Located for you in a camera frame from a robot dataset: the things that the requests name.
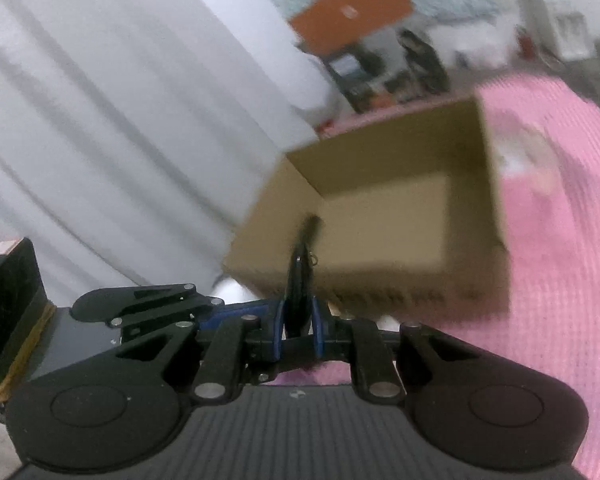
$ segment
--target curtain fold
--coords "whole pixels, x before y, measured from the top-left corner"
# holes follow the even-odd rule
[[[51,300],[196,283],[280,150],[314,138],[199,0],[0,0],[0,238]]]

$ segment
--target gray ribbed surface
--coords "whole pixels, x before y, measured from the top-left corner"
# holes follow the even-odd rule
[[[152,459],[93,476],[29,467],[14,480],[576,480],[571,467],[489,472],[422,440],[397,409],[359,399],[350,386],[248,386],[229,406],[196,410]]]

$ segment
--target pink cloth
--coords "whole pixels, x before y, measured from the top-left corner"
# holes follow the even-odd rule
[[[551,140],[568,200],[553,221],[558,227],[561,221],[571,224],[566,229],[572,257],[561,257],[564,248],[553,242],[544,245],[542,257],[529,258],[533,238],[513,237],[509,313],[435,325],[572,386],[589,409],[589,430],[574,466],[600,480],[600,110],[548,77],[508,76],[481,86],[478,93],[488,114],[513,113],[522,123],[540,126]],[[520,190],[503,186],[503,193],[507,221],[523,222],[523,216],[510,213]],[[310,382],[348,379],[347,365],[333,363],[315,370]]]

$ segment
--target pink tablecloth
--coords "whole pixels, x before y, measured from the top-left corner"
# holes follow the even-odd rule
[[[547,134],[558,155],[574,226],[572,257],[544,247],[541,258],[516,238],[510,312],[503,317],[437,327],[571,385],[589,409],[589,431],[574,466],[600,480],[600,110],[561,80],[514,75],[478,89],[488,114],[513,113]],[[395,115],[389,110],[387,115]],[[373,120],[382,118],[376,113]],[[354,126],[347,124],[347,129]],[[504,196],[506,209],[513,206]],[[342,364],[314,370],[311,381],[348,379]]]

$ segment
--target metal screw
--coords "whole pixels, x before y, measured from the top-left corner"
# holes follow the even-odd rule
[[[400,386],[380,381],[379,383],[373,383],[369,387],[369,393],[374,397],[380,397],[381,399],[391,399],[391,397],[395,397],[400,393]]]
[[[202,399],[217,399],[218,397],[222,397],[225,391],[225,387],[219,383],[202,383],[193,390]]]

